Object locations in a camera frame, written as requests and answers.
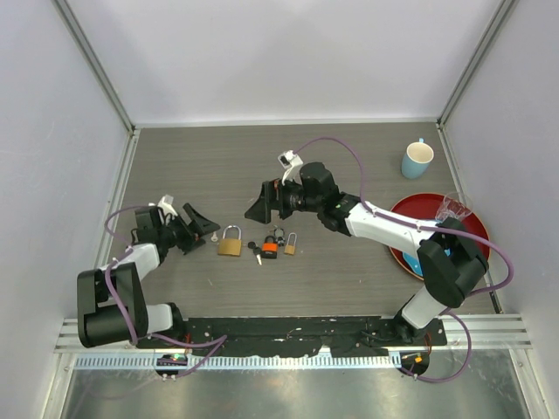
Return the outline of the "large brass padlock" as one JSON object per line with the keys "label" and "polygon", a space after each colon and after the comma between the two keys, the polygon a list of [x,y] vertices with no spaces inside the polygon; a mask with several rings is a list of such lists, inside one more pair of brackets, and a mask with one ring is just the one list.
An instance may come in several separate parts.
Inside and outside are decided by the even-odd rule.
{"label": "large brass padlock", "polygon": [[242,230],[235,224],[224,228],[217,247],[219,256],[239,257],[242,250]]}

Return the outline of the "orange black padlock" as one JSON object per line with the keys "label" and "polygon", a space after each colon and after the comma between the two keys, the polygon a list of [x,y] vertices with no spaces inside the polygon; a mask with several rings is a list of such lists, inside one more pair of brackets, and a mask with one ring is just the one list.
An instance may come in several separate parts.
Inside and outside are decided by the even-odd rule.
{"label": "orange black padlock", "polygon": [[275,236],[266,236],[261,246],[260,255],[263,259],[276,259],[278,256],[279,244]]}

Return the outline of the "small brass padlock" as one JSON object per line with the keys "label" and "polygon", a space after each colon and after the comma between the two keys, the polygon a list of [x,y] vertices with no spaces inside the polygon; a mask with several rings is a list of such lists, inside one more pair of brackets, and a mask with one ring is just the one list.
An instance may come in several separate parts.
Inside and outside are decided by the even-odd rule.
{"label": "small brass padlock", "polygon": [[286,239],[284,253],[289,256],[294,256],[296,252],[297,234],[291,232]]}

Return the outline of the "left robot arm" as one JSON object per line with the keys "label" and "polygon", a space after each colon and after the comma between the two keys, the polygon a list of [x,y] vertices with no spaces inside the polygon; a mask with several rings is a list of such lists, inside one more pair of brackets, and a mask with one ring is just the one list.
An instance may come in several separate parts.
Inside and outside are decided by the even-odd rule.
{"label": "left robot arm", "polygon": [[224,338],[189,343],[182,314],[173,303],[148,305],[141,281],[177,248],[184,254],[205,244],[204,236],[220,225],[183,206],[187,223],[168,197],[149,206],[134,206],[136,227],[124,253],[110,263],[77,277],[78,336],[83,347],[100,347],[120,341],[136,345],[155,338],[165,347],[206,348]]}

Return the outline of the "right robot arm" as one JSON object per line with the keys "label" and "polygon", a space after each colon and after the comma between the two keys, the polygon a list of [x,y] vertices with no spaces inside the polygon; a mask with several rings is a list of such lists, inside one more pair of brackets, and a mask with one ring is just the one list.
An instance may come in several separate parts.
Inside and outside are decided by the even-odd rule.
{"label": "right robot arm", "polygon": [[299,170],[300,179],[263,182],[245,218],[268,224],[276,211],[286,219],[295,211],[317,215],[328,230],[374,240],[416,257],[423,287],[397,312],[390,338],[412,345],[429,323],[448,308],[458,308],[488,269],[487,258],[459,220],[418,220],[379,209],[339,190],[321,162]]}

